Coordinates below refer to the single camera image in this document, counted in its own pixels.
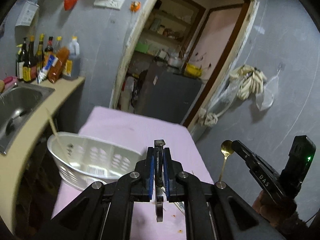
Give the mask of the right hand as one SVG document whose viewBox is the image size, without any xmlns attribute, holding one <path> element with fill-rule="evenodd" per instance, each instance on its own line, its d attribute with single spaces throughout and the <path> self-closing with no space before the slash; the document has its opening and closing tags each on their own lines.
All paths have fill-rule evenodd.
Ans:
<svg viewBox="0 0 320 240">
<path fill-rule="evenodd" d="M 261 191 L 252 205 L 253 209 L 264 217 L 272 227 L 280 232 L 287 232 L 294 226 L 301 224 L 298 213 L 285 218 L 280 208 L 274 204 L 269 195 Z"/>
</svg>

